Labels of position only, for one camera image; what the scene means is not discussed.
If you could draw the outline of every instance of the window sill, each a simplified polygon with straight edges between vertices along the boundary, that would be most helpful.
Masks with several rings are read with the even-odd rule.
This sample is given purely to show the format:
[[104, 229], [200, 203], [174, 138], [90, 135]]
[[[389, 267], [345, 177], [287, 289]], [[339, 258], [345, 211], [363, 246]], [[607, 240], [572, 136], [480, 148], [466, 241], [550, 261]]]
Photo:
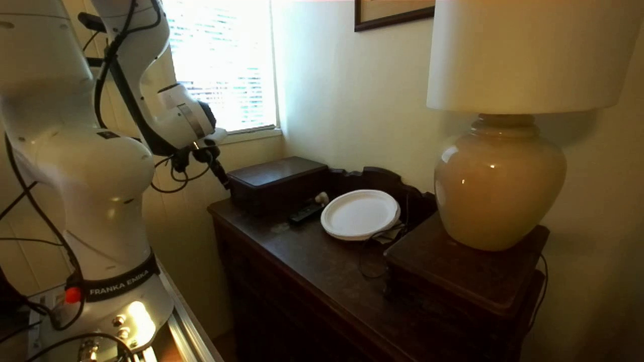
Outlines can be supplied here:
[[277, 137], [281, 136], [281, 134], [282, 132], [280, 128], [235, 133], [233, 135], [226, 136], [221, 142], [219, 142], [219, 145], [258, 140], [260, 138]]

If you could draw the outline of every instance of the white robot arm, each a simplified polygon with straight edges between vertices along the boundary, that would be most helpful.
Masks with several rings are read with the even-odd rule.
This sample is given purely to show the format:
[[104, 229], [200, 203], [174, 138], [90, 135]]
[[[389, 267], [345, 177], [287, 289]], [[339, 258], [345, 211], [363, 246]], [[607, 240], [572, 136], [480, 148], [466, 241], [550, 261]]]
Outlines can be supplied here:
[[[214, 117], [181, 85], [159, 93], [164, 115], [149, 112], [139, 83], [168, 44], [156, 0], [92, 2], [112, 39], [107, 53], [116, 55], [106, 57], [103, 77], [109, 70], [121, 78], [119, 90], [148, 147], [97, 127], [91, 72], [60, 0], [0, 2], [0, 120], [10, 153], [64, 204], [61, 242], [72, 255], [68, 292], [75, 292], [43, 320], [40, 345], [100, 331], [136, 352], [150, 344], [173, 309], [156, 275], [141, 213], [142, 193], [155, 170], [152, 154], [187, 159], [193, 152], [201, 162], [216, 161], [218, 149], [207, 141]], [[204, 152], [216, 153], [209, 158]], [[215, 172], [217, 165], [211, 163]], [[221, 167], [218, 172], [225, 181]], [[113, 360], [115, 348], [100, 348], [97, 360]], [[48, 356], [60, 361], [68, 354]]]

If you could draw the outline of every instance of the white plate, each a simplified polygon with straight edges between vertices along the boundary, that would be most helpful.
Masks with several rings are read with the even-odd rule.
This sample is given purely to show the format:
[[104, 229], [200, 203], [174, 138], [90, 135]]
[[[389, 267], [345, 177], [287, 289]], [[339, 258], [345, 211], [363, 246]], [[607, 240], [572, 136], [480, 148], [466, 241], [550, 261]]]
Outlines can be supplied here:
[[388, 193], [357, 190], [331, 201], [320, 221], [334, 238], [358, 241], [390, 228], [398, 221], [400, 213], [398, 202]]

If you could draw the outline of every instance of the wood paneling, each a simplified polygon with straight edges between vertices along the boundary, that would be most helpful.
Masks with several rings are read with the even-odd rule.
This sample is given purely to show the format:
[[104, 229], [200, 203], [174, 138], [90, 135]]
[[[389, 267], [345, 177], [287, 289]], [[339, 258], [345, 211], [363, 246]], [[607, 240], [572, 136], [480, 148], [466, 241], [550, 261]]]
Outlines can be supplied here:
[[[96, 14], [90, 0], [64, 0], [63, 3], [73, 19], [79, 42], [84, 44], [91, 36], [91, 31], [85, 29], [76, 16], [81, 11]], [[105, 36], [99, 35], [88, 47], [86, 55], [98, 57], [102, 55], [104, 47]], [[174, 81], [172, 58], [170, 52], [166, 51], [142, 80], [144, 95], [150, 100], [154, 114], [160, 111], [156, 91]], [[109, 79], [101, 109], [109, 128], [132, 136], [138, 135], [115, 85]], [[4, 132], [1, 123], [0, 131]], [[8, 165], [4, 146], [0, 145], [0, 172], [4, 175], [0, 177], [0, 208], [4, 208], [20, 194], [20, 188]], [[281, 137], [229, 144], [221, 147], [220, 161], [230, 171], [281, 158], [282, 149]], [[203, 164], [192, 162], [188, 173], [195, 175], [202, 169]], [[164, 189], [174, 186], [169, 173], [162, 170], [155, 175], [155, 183]], [[33, 193], [47, 215], [62, 228], [64, 215], [56, 193], [44, 185], [38, 185]], [[191, 182], [179, 193], [162, 195], [152, 189], [144, 193], [144, 218], [150, 244], [210, 337], [229, 330], [232, 325], [222, 267], [213, 247], [213, 228], [205, 210], [210, 203], [227, 197], [229, 193], [212, 175]], [[21, 202], [0, 222], [0, 236], [54, 241], [53, 234], [28, 202]], [[25, 294], [60, 284], [70, 273], [68, 262], [60, 249], [39, 243], [0, 241], [0, 265], [7, 278]]]

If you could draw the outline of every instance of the window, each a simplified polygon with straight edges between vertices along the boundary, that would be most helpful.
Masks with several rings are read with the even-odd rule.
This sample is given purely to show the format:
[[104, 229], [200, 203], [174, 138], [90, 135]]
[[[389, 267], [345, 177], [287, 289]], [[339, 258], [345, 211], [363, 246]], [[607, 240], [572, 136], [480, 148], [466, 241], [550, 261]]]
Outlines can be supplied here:
[[176, 79], [229, 133], [277, 123], [269, 0], [164, 0]]

